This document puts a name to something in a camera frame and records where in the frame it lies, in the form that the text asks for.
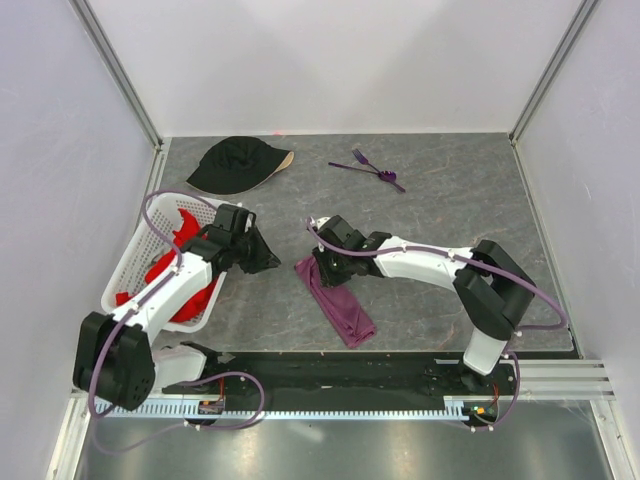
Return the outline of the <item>purple cloth napkin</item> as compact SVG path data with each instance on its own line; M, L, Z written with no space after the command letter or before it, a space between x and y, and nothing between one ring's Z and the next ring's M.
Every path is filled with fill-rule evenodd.
M319 267L313 256L297 262L294 269L348 348L357 348L376 335L374 322L347 287L324 287L321 284Z

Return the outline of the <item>purple fork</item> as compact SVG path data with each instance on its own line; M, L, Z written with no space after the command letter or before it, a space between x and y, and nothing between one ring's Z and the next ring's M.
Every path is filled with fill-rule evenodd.
M363 154L359 149L353 149L352 150L352 154L354 155L354 157L356 158L356 160L362 164L365 165L369 168L371 168L378 177L381 177L383 175L383 172L381 170L379 170L377 167L375 167Z

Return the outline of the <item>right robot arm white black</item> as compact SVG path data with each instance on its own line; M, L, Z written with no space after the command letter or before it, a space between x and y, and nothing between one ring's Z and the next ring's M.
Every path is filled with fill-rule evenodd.
M321 283L337 287L353 276L409 279L457 294L473 325L458 368L467 392L483 392L534 299L535 284L496 242L449 248L409 242L386 232L368 236L339 215L308 222Z

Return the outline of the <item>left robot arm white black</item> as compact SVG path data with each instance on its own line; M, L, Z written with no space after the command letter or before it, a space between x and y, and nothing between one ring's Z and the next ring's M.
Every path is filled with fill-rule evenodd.
M233 266L257 274L279 266L256 225L255 213L224 203L212 223L183 246L139 294L109 314L92 312L81 323L72 375L91 397L134 410L158 389L185 384L208 393L218 367L200 349L179 345L154 350L154 340L199 291Z

